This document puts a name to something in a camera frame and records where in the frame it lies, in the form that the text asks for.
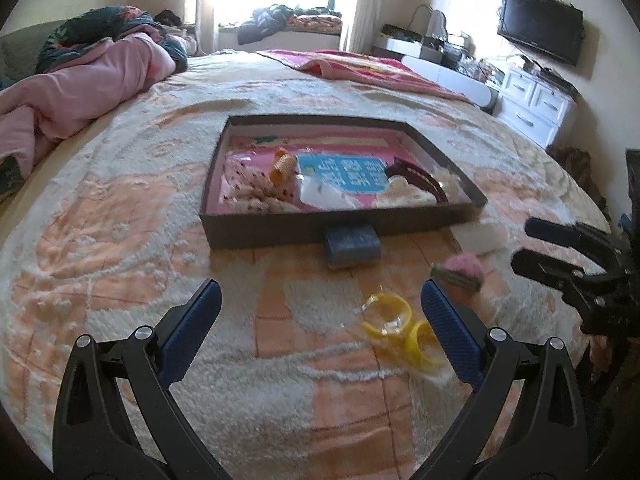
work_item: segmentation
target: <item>shallow box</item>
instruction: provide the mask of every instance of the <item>shallow box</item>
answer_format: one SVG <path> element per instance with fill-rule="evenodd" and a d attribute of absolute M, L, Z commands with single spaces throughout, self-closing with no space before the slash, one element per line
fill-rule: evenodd
<path fill-rule="evenodd" d="M 383 141 L 376 139 L 393 139 L 399 149 L 405 150 L 429 173 L 433 174 L 441 167 L 457 175 L 462 193 L 455 203 L 428 206 L 264 214 L 229 212 L 220 206 L 220 195 L 225 158 L 236 139 L 245 139 L 242 141 L 244 146 L 246 139 L 253 139 L 257 147 L 282 143 L 290 146 L 291 142 L 309 139 L 309 142 L 317 143 L 317 153 L 322 152 L 322 142 L 344 142 L 346 145 L 358 139 L 358 147 L 362 145 L 364 155 L 370 154 L 374 144 L 377 150 L 380 149 Z M 254 115 L 228 118 L 207 174 L 200 219 L 211 249 L 240 249 L 320 243 L 324 242 L 324 231 L 328 226 L 363 222 L 370 223 L 378 236 L 436 230 L 471 220 L 485 204 L 484 194 L 462 170 L 406 123 L 348 116 Z"/>

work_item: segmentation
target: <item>blue label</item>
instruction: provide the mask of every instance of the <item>blue label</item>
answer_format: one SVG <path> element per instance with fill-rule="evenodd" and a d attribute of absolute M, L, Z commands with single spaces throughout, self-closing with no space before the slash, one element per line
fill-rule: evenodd
<path fill-rule="evenodd" d="M 298 163 L 303 175 L 351 193 L 375 194 L 386 188 L 386 165 L 373 156 L 299 155 Z"/>

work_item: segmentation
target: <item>blue soap bar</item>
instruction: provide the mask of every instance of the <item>blue soap bar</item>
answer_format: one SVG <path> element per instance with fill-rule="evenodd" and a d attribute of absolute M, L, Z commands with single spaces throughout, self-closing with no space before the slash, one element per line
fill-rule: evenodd
<path fill-rule="evenodd" d="M 380 239 L 369 224 L 330 227 L 324 246 L 326 263 L 331 269 L 374 262 L 382 256 Z"/>

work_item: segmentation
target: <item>pink blanket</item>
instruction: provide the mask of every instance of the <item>pink blanket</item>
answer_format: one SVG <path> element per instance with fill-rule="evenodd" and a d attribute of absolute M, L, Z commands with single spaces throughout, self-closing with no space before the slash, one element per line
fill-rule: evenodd
<path fill-rule="evenodd" d="M 100 51 L 85 64 L 0 92 L 0 160 L 14 157 L 22 179 L 61 140 L 175 71 L 175 61 L 144 32 L 108 40 Z"/>
<path fill-rule="evenodd" d="M 260 50 L 261 56 L 270 57 L 294 70 L 307 72 L 325 79 L 343 79 L 366 83 L 390 90 L 428 94 L 445 99 L 469 102 L 456 94 L 423 78 L 395 59 L 364 56 L 338 50 L 296 52 L 293 50 Z"/>

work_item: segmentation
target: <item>drawer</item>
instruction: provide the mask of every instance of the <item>drawer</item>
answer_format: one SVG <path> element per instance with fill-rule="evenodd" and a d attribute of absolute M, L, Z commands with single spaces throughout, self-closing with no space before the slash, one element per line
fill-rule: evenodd
<path fill-rule="evenodd" d="M 558 90 L 538 85 L 530 108 L 537 115 L 542 115 L 555 124 L 562 124 L 570 106 L 569 98 Z"/>
<path fill-rule="evenodd" d="M 502 93 L 524 105 L 529 105 L 538 84 L 522 74 L 509 72 L 502 85 Z"/>
<path fill-rule="evenodd" d="M 500 98 L 496 117 L 542 148 L 553 142 L 559 130 L 557 124 L 532 114 L 528 108 L 505 97 Z"/>

